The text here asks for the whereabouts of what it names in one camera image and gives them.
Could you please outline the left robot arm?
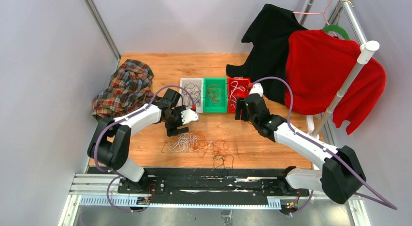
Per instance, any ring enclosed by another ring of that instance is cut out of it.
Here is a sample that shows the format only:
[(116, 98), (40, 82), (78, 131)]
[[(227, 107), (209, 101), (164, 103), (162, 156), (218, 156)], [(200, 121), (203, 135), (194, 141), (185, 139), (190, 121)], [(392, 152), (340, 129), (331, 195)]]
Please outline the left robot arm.
[(150, 101), (125, 116), (101, 118), (87, 149), (87, 156), (94, 160), (96, 168), (103, 172), (111, 170), (122, 178), (136, 193), (147, 191), (148, 171), (129, 156), (133, 135), (145, 127), (163, 122), (167, 136), (188, 132), (187, 124), (199, 120), (196, 102), (189, 97), (189, 105), (178, 106), (182, 95), (175, 85), (165, 86), (164, 96), (155, 93)]

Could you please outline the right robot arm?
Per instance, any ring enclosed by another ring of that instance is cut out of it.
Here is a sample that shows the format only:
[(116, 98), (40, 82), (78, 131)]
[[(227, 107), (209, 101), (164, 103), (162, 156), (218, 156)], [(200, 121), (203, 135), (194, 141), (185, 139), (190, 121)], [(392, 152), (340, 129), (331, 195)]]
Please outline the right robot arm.
[(235, 119), (249, 122), (262, 137), (293, 149), (317, 167), (316, 170), (287, 167), (277, 178), (278, 190), (283, 195), (308, 189), (321, 191), (332, 201), (343, 204), (366, 182), (351, 147), (326, 144), (288, 124), (286, 118), (271, 114), (257, 93), (237, 99)]

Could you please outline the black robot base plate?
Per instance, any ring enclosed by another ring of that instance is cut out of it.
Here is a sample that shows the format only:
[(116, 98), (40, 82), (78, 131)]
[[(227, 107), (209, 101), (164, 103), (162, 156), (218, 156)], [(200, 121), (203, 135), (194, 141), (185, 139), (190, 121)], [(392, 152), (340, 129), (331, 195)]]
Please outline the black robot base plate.
[(147, 167), (146, 186), (120, 181), (122, 194), (154, 194), (153, 203), (188, 205), (266, 205), (268, 197), (297, 200), (301, 189), (283, 193), (277, 183), (281, 169)]

